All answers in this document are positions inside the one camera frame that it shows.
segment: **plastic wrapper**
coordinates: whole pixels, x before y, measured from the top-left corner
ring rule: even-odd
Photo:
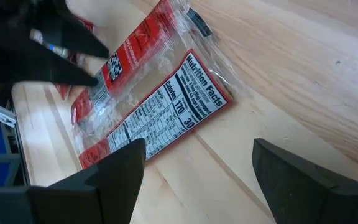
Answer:
[[[94,32],[94,25],[82,18],[77,17],[77,19],[82,22],[85,28],[90,30],[91,32]],[[69,60],[70,62],[76,64],[79,67],[85,66],[85,55],[78,52],[72,52],[68,49],[64,49],[62,47],[54,46],[52,44],[48,44],[44,42],[42,38],[42,33],[39,30],[31,30],[30,37],[33,38],[38,43],[44,45],[49,50],[55,52],[59,56],[61,56],[64,59]],[[62,85],[62,84],[55,84],[56,90],[59,92],[59,95],[62,97],[63,100],[65,100],[71,90],[70,85]]]
[[[86,168],[137,138],[147,159],[228,108],[242,88],[209,27],[186,1],[161,0],[71,106]]]

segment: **snack package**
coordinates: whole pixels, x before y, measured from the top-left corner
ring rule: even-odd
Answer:
[[[77,17],[77,19],[82,22],[82,24],[87,28],[89,31],[94,32],[94,25],[82,18]],[[39,30],[31,30],[30,37],[33,38],[38,43],[44,45],[49,50],[55,52],[62,58],[71,61],[72,63],[78,65],[79,67],[84,67],[85,65],[85,55],[82,53],[72,52],[68,49],[64,49],[62,47],[57,47],[52,44],[48,44],[44,42],[42,38],[42,33]],[[71,86],[70,85],[62,85],[62,84],[55,84],[56,90],[59,92],[59,95],[65,100],[70,92]]]
[[[242,88],[211,30],[186,1],[161,0],[71,106],[86,168],[146,139],[147,159],[228,108]]]

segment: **wood grain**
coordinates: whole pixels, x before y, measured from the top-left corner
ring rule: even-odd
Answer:
[[[76,0],[115,50],[156,0]],[[234,106],[148,161],[132,223],[273,223],[252,168],[264,138],[358,180],[358,0],[193,0],[246,83]],[[90,72],[102,62],[88,60]],[[78,171],[70,103],[51,85],[13,89],[30,180]]]

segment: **nutrition facts label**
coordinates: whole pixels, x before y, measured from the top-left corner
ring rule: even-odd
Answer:
[[[190,51],[178,70],[108,136],[110,151],[144,138],[148,159],[226,104]]]

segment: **wooden surface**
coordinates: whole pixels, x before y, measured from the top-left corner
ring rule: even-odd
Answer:
[[[115,50],[156,0],[70,0]],[[237,103],[147,163],[132,223],[273,223],[254,138],[358,180],[358,0],[192,0],[247,84]],[[91,59],[95,72],[102,62]],[[70,100],[12,92],[32,184],[80,170]]]

